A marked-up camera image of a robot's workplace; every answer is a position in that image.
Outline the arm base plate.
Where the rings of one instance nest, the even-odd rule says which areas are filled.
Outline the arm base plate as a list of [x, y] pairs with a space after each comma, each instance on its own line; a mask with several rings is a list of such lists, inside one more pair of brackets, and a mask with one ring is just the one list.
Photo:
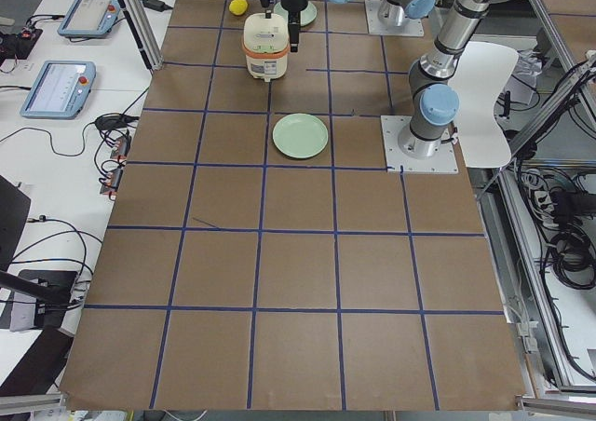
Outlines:
[[426, 0], [365, 0], [368, 33], [422, 37]]
[[436, 141], [417, 139], [407, 115], [382, 115], [386, 170], [394, 173], [457, 174], [454, 144], [445, 129]]

